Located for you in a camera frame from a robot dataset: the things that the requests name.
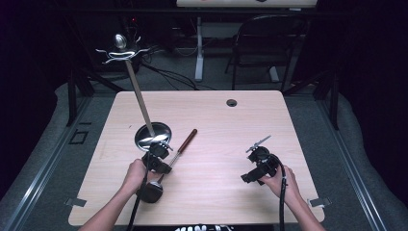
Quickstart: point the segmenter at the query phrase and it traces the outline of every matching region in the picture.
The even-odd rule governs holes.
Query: table top
[[[280,91],[144,91],[142,95],[150,119],[171,128],[169,144],[174,151],[169,150],[165,163],[192,129],[198,132],[163,180],[161,199],[140,204],[136,225],[278,223],[279,199],[267,186],[241,179],[255,168],[245,151],[268,135],[271,138],[262,146],[293,169],[303,198],[318,198]],[[238,104],[228,106],[229,99]],[[129,164],[144,155],[134,142],[143,124],[135,94],[120,92],[77,196],[87,203],[73,207],[71,225],[84,224],[102,208],[119,189]],[[133,196],[116,224],[127,225],[135,201]],[[318,220],[324,219],[321,208],[312,212]],[[287,207],[285,222],[296,222]]]
[[[317,0],[177,0],[187,8],[314,8]]]

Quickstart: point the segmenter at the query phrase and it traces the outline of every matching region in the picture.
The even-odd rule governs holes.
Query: person's left hand
[[[143,161],[140,159],[136,159],[129,165],[128,171],[120,189],[129,194],[136,193],[138,188],[140,188],[145,173],[146,167],[144,166]],[[154,178],[159,178],[160,175],[161,174],[159,173],[149,171],[147,174],[147,180],[149,181]]]

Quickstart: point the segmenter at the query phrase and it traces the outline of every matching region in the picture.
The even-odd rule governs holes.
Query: metal rod
[[[132,82],[133,89],[135,91],[135,95],[138,99],[139,106],[141,113],[143,115],[144,121],[146,122],[146,127],[149,130],[150,136],[152,138],[156,137],[152,123],[150,121],[149,113],[147,112],[146,105],[144,104],[143,96],[141,95],[141,91],[139,88],[138,80],[136,79],[135,71],[132,68],[132,63],[130,61],[125,61],[127,70],[129,72],[130,81]]]

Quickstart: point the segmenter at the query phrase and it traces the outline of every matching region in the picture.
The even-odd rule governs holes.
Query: small black object
[[[167,147],[159,142],[153,142],[150,144],[149,151],[144,154],[141,160],[144,165],[148,167],[148,170],[155,170],[158,173],[168,174],[171,172],[172,168],[160,160],[167,156]]]
[[[248,159],[252,163],[256,163],[256,168],[241,176],[241,179],[246,183],[258,181],[260,185],[263,185],[264,182],[259,181],[258,179],[266,174],[274,176],[276,174],[276,169],[279,166],[279,159],[275,155],[269,153],[267,148],[262,146],[259,146],[252,151],[248,156]]]
[[[143,194],[140,195],[140,191],[137,191],[136,195],[141,196],[141,200],[146,203],[156,203],[163,195],[163,187],[159,184],[146,184]]]

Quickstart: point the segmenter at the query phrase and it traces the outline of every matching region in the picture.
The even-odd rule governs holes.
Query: black device
[[[171,172],[172,168],[161,160],[168,156],[168,148],[169,146],[163,142],[152,142],[150,144],[149,150],[141,158],[147,170],[155,170],[162,174]]]
[[[263,146],[257,146],[248,156],[248,159],[252,163],[256,163],[256,167],[241,176],[242,180],[246,183],[258,181],[260,185],[264,185],[264,182],[258,179],[266,174],[269,174],[271,177],[274,176],[279,166],[279,159],[269,153],[269,150]]]
[[[269,139],[270,136],[255,142],[254,145],[249,147],[248,151],[252,151],[248,156],[248,159],[252,163],[256,163],[256,168],[249,171],[247,174],[241,176],[242,180],[246,183],[258,181],[260,185],[265,183],[260,181],[259,178],[263,177],[266,174],[269,174],[270,177],[273,177],[276,174],[277,168],[280,166],[282,170],[282,184],[281,184],[281,193],[279,197],[279,227],[281,231],[285,231],[285,218],[284,218],[284,203],[285,203],[285,191],[286,191],[286,172],[285,168],[282,165],[282,162],[279,158],[263,146],[260,146],[262,142]]]

